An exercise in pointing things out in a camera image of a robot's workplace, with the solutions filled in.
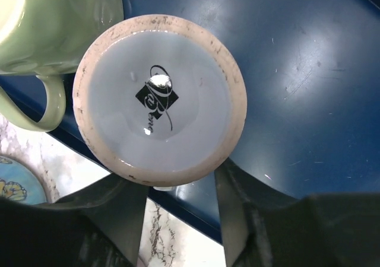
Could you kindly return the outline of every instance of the white marble countertop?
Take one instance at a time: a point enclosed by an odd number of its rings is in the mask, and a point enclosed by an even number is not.
[[[0,115],[0,155],[29,168],[50,202],[107,176],[102,167],[46,133],[29,132]],[[148,267],[224,267],[223,247],[147,200],[140,257]]]

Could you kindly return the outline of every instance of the mug rim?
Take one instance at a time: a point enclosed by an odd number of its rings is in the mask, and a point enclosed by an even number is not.
[[[157,173],[131,166],[111,151],[94,128],[88,109],[88,88],[103,52],[117,41],[141,31],[167,31],[184,36],[201,46],[217,62],[225,75],[231,99],[231,115],[220,145],[202,162],[173,173]],[[213,34],[183,18],[151,14],[122,21],[99,36],[84,54],[75,75],[72,91],[73,109],[79,132],[96,158],[109,170],[130,181],[147,186],[179,186],[206,176],[215,170],[235,148],[242,134],[247,96],[243,76],[231,53]]]

